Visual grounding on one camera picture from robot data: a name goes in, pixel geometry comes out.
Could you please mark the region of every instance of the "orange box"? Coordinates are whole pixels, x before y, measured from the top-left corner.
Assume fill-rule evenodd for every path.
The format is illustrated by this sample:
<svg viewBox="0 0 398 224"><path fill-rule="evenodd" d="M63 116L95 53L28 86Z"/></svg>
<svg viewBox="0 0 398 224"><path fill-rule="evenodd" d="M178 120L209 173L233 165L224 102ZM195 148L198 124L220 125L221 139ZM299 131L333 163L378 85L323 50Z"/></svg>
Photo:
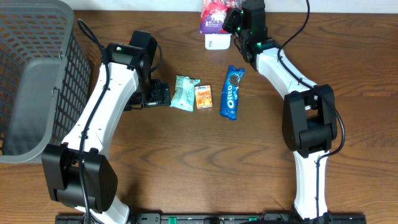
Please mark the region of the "orange box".
<svg viewBox="0 0 398 224"><path fill-rule="evenodd" d="M213 107L213 97L211 96L210 85L196 86L195 96L197 99L197 108L211 108Z"/></svg>

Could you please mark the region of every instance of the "blue snack wrapper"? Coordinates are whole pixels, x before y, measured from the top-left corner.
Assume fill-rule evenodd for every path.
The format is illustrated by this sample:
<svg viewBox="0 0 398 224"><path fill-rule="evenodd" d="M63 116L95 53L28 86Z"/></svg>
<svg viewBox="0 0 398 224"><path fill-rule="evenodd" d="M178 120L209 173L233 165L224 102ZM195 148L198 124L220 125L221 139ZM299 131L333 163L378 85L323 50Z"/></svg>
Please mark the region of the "blue snack wrapper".
<svg viewBox="0 0 398 224"><path fill-rule="evenodd" d="M230 120L236 120L239 100L239 84L245 74L245 69L229 66L223 91L221 92L220 115Z"/></svg>

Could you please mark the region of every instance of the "gray plastic basket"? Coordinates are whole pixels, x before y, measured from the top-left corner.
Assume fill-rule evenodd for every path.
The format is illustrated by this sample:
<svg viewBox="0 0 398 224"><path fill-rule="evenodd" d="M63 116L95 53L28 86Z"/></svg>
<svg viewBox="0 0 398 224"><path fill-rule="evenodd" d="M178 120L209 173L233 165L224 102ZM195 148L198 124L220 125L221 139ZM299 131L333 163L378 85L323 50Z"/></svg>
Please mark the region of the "gray plastic basket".
<svg viewBox="0 0 398 224"><path fill-rule="evenodd" d="M0 1L0 162L40 162L77 122L90 66L58 0Z"/></svg>

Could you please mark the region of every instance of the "white background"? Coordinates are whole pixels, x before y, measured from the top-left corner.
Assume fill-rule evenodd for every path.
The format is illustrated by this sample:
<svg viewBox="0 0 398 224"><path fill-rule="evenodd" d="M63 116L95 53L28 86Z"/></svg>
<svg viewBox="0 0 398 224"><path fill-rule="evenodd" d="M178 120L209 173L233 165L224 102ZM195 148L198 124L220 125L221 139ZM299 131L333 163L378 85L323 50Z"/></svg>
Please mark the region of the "white background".
<svg viewBox="0 0 398 224"><path fill-rule="evenodd" d="M203 0L62 0L72 9L201 11ZM305 0L265 0L268 12L304 12ZM398 13L398 0L310 0L313 12Z"/></svg>

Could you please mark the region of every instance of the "table surface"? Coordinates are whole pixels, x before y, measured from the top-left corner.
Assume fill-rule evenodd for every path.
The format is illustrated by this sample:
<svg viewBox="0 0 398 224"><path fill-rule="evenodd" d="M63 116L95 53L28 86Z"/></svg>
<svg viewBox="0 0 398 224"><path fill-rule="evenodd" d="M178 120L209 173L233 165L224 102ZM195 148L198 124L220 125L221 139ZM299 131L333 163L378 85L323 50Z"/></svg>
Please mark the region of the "table surface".
<svg viewBox="0 0 398 224"><path fill-rule="evenodd" d="M176 75L199 78L213 90L211 109L123 113L110 163L124 203L164 213L291 208L295 162L282 138L283 101L235 47L205 49L199 13L76 11L75 17L104 45L128 44L134 30L152 33L164 55L155 77L169 82L172 94ZM304 19L301 13L269 13L269 34L282 43ZM346 145L329 158L326 169L328 208L363 212L369 224L398 221L397 20L397 15L312 14L307 28L285 49L309 79L334 89L345 122ZM99 51L77 26L75 34L94 68L95 84ZM219 115L228 65L247 70L237 121ZM50 200L38 164L0 164L0 198L1 223L53 223L55 215L75 212Z"/></svg>

